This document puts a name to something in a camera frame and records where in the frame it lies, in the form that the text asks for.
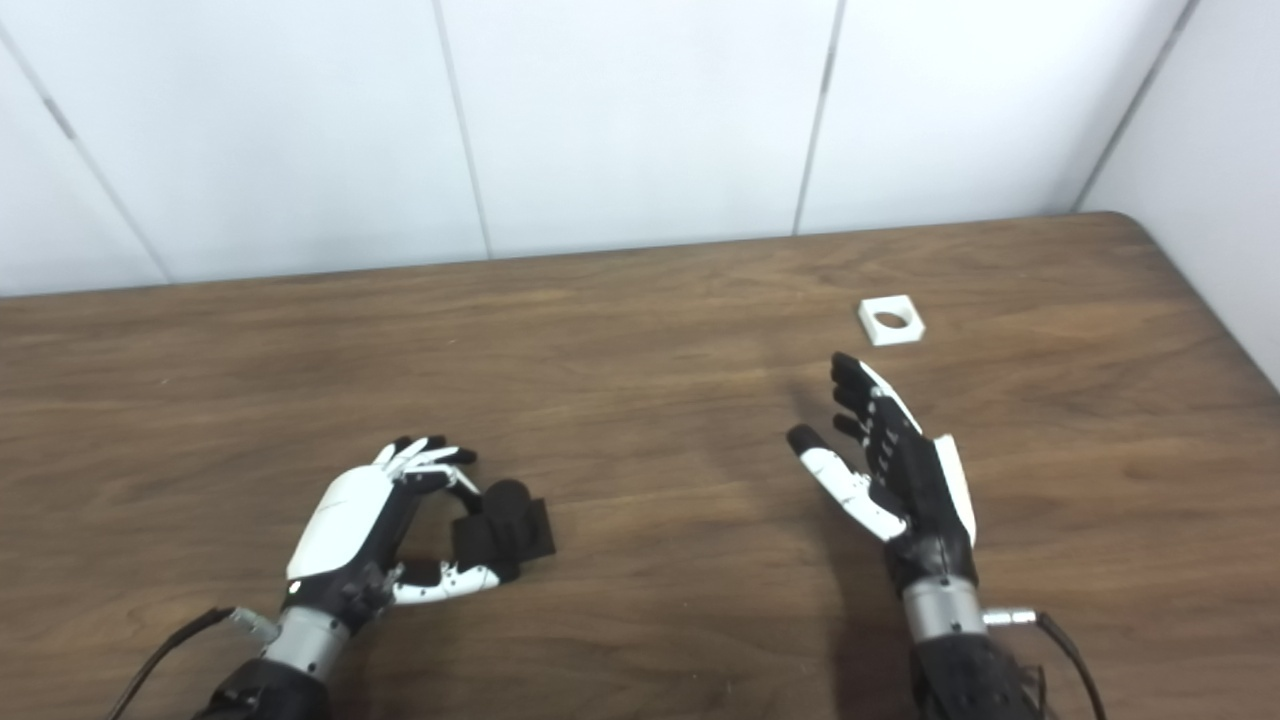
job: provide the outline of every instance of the hole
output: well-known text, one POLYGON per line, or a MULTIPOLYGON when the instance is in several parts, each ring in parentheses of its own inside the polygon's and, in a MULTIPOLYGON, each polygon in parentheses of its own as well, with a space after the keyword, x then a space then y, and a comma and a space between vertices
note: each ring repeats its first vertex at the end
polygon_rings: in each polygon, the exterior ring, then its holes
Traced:
POLYGON ((884 325, 886 328, 901 329, 908 324, 906 318, 901 315, 895 315, 893 313, 876 313, 876 322, 884 325))

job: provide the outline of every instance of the wire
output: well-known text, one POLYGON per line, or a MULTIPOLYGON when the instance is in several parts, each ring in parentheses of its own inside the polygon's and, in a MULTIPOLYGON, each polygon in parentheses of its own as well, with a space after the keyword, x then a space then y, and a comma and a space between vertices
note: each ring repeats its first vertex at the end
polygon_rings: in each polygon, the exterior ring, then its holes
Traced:
POLYGON ((1044 630, 1044 634, 1057 643, 1057 647, 1062 648, 1062 652, 1071 659, 1071 664, 1075 665, 1075 670, 1080 674, 1080 682, 1084 683, 1084 692, 1089 693, 1089 705, 1093 706, 1093 716, 1097 720, 1107 720, 1107 710, 1102 707, 1102 696, 1098 694, 1098 685, 1093 682, 1093 675, 1089 674, 1088 665, 1084 664, 1084 657, 1080 655, 1079 648, 1071 642, 1071 638, 1066 632, 1048 616, 1048 612, 1036 614, 1036 625, 1044 630))
POLYGON ((156 665, 164 660, 165 655, 169 655, 170 650, 189 641, 201 630, 212 628, 214 625, 221 623, 234 610, 234 607, 214 607, 200 618, 196 618, 191 623, 178 628, 174 634, 169 635, 169 639, 160 643, 160 647, 157 647, 156 651, 151 653, 151 657, 142 664, 142 667, 138 667, 138 671, 133 674, 133 679, 124 687, 124 692, 120 693, 120 698, 115 701, 115 706, 111 707, 111 711, 106 714, 105 720, 119 720, 120 715, 124 714, 124 708, 129 706, 129 701, 133 700, 133 696, 138 693, 138 688, 141 688, 142 683, 146 682, 147 675, 156 669, 156 665))

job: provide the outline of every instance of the metal cylinder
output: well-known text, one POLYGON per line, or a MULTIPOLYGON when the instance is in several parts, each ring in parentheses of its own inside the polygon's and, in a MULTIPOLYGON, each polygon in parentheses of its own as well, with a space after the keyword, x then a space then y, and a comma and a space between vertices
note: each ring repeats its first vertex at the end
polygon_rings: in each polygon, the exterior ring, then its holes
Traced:
POLYGON ((262 651, 262 657, 288 665, 321 683, 329 678, 338 653, 347 644, 347 626, 328 612, 293 606, 280 615, 280 637, 262 651))
POLYGON ((902 591, 902 609, 916 643, 954 634, 987 634, 973 583, 954 575, 924 578, 902 591))

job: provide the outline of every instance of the connector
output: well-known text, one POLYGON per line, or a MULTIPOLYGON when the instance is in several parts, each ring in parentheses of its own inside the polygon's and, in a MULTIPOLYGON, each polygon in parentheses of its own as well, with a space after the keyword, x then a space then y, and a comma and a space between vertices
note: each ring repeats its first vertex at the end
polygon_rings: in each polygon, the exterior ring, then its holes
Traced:
POLYGON ((280 637, 280 625, 269 618, 253 612, 248 607, 237 607, 228 618, 238 628, 250 635, 262 641, 262 644, 271 644, 280 637))
POLYGON ((1030 607, 988 607, 982 611, 982 621, 988 628, 1002 628, 1005 625, 1032 625, 1039 612, 1030 607))

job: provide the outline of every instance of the wooden table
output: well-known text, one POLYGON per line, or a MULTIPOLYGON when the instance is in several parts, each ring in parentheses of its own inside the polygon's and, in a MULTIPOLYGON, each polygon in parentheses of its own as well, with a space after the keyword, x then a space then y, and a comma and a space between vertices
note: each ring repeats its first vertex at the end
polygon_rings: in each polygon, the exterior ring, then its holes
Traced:
MULTIPOLYGON (((328 482, 445 432, 547 497, 559 555, 361 633, 340 717, 911 717, 878 548, 782 439, 826 425, 837 348, 955 433, 984 601, 1051 610, 1114 717, 1275 711, 1280 401, 1083 215, 0 302, 4 715, 95 717, 187 619, 273 610, 328 482), (902 292, 924 341, 869 347, 856 302, 902 292)), ((201 635, 131 717, 255 650, 201 635)))

